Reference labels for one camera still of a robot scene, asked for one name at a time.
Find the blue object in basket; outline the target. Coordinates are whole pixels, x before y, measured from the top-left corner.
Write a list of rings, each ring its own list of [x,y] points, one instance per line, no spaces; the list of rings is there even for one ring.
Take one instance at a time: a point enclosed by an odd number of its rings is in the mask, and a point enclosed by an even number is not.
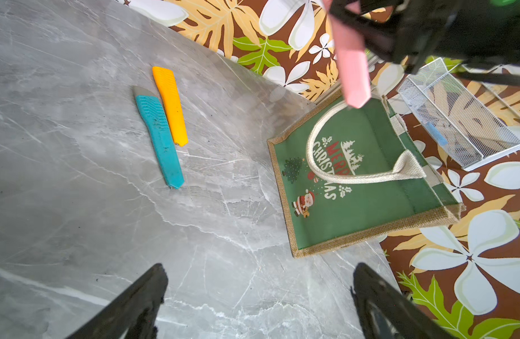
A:
[[[428,131],[430,136],[436,141],[436,143],[442,147],[448,145],[448,140],[445,136],[436,128],[431,122],[425,124],[425,129]]]

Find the orange art knife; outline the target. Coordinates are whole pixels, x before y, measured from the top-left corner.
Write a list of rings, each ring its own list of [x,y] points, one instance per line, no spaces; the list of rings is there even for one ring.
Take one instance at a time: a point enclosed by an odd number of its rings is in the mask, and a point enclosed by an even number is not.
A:
[[[155,84],[163,100],[173,141],[183,147],[188,144],[189,139],[175,75],[171,70],[159,66],[153,67],[152,70]]]

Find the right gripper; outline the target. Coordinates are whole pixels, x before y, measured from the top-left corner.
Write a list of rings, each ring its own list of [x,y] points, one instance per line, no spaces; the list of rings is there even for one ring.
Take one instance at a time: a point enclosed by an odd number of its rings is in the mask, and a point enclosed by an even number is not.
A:
[[[388,21],[364,17],[389,6]],[[406,60],[410,73],[429,56],[476,68],[520,66],[520,1],[333,1],[329,13],[384,61]]]

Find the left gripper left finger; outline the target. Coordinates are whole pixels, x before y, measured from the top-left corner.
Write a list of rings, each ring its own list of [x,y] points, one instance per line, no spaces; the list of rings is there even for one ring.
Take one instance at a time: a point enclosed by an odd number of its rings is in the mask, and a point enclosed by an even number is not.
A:
[[[157,338],[155,321],[164,303],[168,276],[154,264],[70,338]]]

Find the white mesh basket right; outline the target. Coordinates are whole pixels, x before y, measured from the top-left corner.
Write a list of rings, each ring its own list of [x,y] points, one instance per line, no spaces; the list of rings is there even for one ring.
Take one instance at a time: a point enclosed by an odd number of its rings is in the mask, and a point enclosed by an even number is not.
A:
[[[463,170],[472,171],[520,151],[520,113],[500,97],[502,86],[478,83],[486,97],[507,109],[506,119],[496,116],[486,100],[456,78],[457,69],[458,64],[433,59],[408,76],[398,94],[424,128],[431,122],[445,136],[448,145],[439,146]]]

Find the green burlap christmas pouch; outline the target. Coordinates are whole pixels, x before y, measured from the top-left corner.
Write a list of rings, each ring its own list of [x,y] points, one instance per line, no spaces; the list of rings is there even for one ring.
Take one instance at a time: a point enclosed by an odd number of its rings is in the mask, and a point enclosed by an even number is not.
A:
[[[455,224],[464,211],[383,97],[356,109],[335,92],[268,149],[296,258]]]

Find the pink art knife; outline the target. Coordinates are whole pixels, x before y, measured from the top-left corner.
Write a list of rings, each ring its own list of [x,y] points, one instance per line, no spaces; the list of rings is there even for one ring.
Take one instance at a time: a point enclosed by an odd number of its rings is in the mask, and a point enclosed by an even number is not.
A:
[[[361,108],[370,98],[370,76],[363,36],[328,14],[335,44],[336,66],[346,103]]]

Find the teal art knife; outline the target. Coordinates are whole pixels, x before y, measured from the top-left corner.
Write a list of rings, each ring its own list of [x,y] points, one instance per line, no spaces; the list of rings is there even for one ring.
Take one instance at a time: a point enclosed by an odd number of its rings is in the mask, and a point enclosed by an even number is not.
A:
[[[151,91],[143,87],[132,86],[132,92],[151,137],[163,178],[169,187],[179,189],[185,183],[185,178],[163,106]]]

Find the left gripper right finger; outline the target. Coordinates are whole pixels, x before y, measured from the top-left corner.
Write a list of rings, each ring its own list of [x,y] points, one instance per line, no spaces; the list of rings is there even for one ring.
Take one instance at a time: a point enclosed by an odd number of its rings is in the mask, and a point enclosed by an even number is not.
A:
[[[365,263],[350,290],[366,338],[451,338]]]

